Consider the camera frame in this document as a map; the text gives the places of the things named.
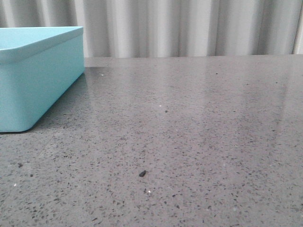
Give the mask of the grey pleated curtain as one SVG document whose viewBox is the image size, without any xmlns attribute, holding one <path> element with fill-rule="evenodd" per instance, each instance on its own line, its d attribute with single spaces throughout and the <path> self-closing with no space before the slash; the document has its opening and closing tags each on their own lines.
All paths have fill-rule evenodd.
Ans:
<svg viewBox="0 0 303 227">
<path fill-rule="evenodd" d="M 303 52 L 300 0 L 3 0 L 0 25 L 82 26 L 85 57 Z"/>
</svg>

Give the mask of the small black debris chip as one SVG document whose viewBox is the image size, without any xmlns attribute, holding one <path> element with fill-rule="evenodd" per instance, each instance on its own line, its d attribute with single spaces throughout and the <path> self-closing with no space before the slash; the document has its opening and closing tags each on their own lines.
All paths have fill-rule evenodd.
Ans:
<svg viewBox="0 0 303 227">
<path fill-rule="evenodd" d="M 146 175 L 146 172 L 147 172 L 146 170 L 142 171 L 141 173 L 139 173 L 139 176 L 144 177 Z"/>
</svg>

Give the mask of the light blue plastic box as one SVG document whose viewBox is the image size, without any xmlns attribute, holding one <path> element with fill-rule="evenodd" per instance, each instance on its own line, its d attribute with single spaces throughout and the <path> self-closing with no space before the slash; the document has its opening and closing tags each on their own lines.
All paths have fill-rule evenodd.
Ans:
<svg viewBox="0 0 303 227">
<path fill-rule="evenodd" d="M 0 30 L 0 131 L 31 129 L 84 72 L 83 27 Z"/>
</svg>

